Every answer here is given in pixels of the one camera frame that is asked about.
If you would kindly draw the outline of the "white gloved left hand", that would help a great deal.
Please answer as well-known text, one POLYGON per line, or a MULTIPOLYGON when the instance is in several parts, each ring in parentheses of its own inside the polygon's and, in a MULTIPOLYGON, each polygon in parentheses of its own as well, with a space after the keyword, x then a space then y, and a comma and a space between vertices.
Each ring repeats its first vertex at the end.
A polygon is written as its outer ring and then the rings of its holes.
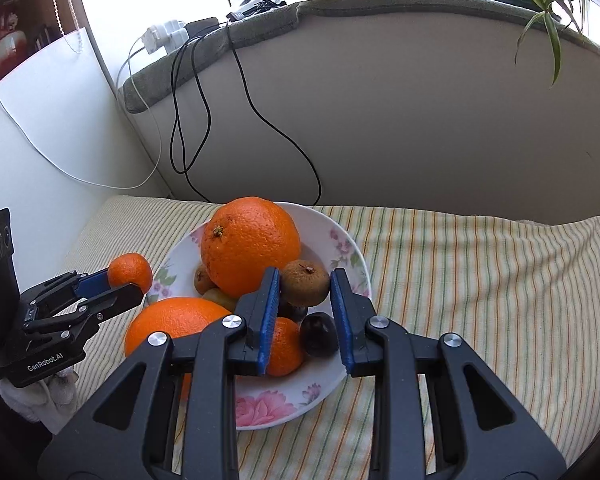
POLYGON ((28 422, 40 422, 51 434, 59 434, 76 412, 78 379, 72 366, 23 388, 2 378, 0 396, 28 422))

